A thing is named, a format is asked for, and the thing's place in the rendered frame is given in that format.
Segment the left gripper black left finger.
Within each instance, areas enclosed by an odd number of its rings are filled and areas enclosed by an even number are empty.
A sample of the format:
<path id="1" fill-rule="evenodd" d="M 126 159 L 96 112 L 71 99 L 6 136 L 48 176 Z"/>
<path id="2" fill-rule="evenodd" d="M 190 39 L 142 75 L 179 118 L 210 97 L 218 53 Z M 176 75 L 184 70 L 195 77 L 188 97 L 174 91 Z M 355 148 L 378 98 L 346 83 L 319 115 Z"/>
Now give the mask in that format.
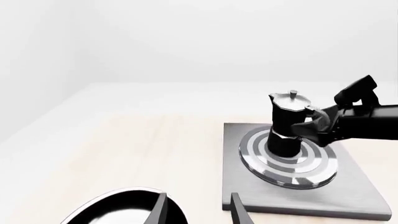
<path id="1" fill-rule="evenodd" d="M 165 224 L 168 211 L 168 196 L 166 193 L 159 194 L 159 197 L 147 217 L 145 224 Z"/>

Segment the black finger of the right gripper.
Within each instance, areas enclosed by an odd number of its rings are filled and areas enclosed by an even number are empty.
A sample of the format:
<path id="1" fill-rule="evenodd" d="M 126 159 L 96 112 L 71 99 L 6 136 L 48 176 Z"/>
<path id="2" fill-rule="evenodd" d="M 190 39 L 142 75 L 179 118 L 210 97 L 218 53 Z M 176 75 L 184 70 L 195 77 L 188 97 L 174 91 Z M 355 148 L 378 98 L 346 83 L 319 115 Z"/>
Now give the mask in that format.
<path id="1" fill-rule="evenodd" d="M 322 109 L 323 124 L 335 124 L 340 115 L 340 108 L 338 105 L 330 106 Z"/>
<path id="2" fill-rule="evenodd" d="M 293 124 L 290 128 L 296 136 L 308 139 L 319 147 L 325 147 L 340 139 L 338 134 L 340 125 L 338 123 L 331 123 L 328 126 L 324 126 L 318 121 L 311 121 Z"/>

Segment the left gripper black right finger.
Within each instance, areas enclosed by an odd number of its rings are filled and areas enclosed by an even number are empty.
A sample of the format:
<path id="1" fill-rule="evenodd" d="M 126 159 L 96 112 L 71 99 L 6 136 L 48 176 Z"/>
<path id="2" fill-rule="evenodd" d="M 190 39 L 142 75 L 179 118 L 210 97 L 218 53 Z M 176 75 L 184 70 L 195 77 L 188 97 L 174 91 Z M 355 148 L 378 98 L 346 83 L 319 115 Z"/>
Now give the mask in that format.
<path id="1" fill-rule="evenodd" d="M 236 192 L 231 194 L 230 212 L 233 224 L 254 224 Z"/>

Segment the flat grey stove plate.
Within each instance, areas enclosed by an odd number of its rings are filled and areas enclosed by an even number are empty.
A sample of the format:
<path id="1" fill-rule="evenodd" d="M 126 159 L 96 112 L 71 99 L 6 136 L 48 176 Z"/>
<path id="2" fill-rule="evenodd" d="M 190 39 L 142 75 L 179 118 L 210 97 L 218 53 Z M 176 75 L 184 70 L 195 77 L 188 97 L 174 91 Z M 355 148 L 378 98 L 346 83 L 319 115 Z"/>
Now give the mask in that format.
<path id="1" fill-rule="evenodd" d="M 271 126 L 226 123 L 222 209 L 237 194 L 248 212 L 388 221 L 391 209 L 359 165 L 338 143 L 304 139 L 291 158 L 267 148 Z"/>

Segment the black frying pan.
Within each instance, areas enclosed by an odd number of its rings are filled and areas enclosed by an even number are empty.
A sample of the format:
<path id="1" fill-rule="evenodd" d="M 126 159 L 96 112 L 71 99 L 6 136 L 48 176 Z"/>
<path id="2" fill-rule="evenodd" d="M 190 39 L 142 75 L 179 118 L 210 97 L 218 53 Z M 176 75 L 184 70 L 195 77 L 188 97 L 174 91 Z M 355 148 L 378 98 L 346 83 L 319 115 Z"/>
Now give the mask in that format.
<path id="1" fill-rule="evenodd" d="M 74 210 L 60 224 L 145 224 L 159 194 L 148 187 L 129 187 L 99 195 Z M 182 209 L 168 196 L 165 224 L 188 224 Z"/>

